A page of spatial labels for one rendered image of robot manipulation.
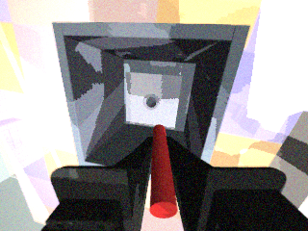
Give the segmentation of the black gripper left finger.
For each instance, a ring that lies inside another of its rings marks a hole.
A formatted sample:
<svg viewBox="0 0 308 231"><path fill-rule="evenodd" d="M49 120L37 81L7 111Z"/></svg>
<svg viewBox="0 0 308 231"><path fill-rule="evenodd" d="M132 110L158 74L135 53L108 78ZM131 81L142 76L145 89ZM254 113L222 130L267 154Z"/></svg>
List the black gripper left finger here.
<svg viewBox="0 0 308 231"><path fill-rule="evenodd" d="M58 202L72 199L117 199L125 231L141 231L152 165L153 137L148 137L114 166L62 166L50 174Z"/></svg>

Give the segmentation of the white plate with hole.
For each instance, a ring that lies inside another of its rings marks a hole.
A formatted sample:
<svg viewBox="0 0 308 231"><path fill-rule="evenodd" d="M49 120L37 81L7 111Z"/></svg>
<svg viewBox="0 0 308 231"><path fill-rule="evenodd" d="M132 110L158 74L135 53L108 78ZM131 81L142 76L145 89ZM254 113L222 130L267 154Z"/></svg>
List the white plate with hole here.
<svg viewBox="0 0 308 231"><path fill-rule="evenodd" d="M126 123L174 130L182 77L126 72Z"/></svg>

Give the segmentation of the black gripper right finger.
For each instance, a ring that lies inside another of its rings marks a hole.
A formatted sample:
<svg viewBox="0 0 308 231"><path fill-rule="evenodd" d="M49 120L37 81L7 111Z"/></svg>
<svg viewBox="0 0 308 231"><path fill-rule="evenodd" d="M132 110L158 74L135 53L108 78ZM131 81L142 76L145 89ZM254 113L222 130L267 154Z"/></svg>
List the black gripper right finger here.
<svg viewBox="0 0 308 231"><path fill-rule="evenodd" d="M167 137L173 184L184 231L205 231L217 189L278 190L286 175L274 167L213 167Z"/></svg>

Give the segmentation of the red peg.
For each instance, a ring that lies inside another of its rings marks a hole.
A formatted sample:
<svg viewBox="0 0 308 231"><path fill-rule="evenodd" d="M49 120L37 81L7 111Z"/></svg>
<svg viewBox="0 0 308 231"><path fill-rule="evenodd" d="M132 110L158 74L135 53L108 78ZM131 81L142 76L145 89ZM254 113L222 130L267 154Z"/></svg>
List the red peg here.
<svg viewBox="0 0 308 231"><path fill-rule="evenodd" d="M171 218L178 212L166 129L161 124L153 128L149 211L156 218Z"/></svg>

